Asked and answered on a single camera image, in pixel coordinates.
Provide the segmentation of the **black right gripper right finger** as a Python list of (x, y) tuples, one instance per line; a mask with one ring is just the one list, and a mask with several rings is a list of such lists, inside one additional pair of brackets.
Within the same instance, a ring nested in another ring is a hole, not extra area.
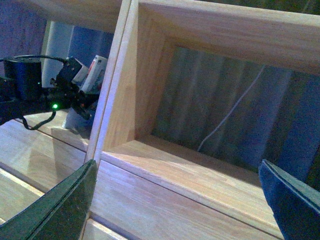
[(320, 238), (320, 192), (263, 159), (259, 180), (285, 240)]

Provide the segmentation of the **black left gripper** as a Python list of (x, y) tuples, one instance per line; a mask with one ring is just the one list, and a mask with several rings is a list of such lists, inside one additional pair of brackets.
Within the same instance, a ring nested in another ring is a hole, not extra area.
[(87, 110), (90, 98), (76, 84), (88, 72), (86, 66), (76, 58), (69, 57), (63, 62), (62, 69), (55, 78), (50, 80), (54, 89), (50, 92), (54, 101), (51, 104), (53, 111), (73, 108), (83, 119), (90, 119)]

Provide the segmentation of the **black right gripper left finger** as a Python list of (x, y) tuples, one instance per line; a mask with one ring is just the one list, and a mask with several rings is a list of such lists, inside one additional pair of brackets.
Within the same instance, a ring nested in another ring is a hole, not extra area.
[(0, 226), (2, 240), (77, 240), (92, 204), (97, 163), (90, 160)]

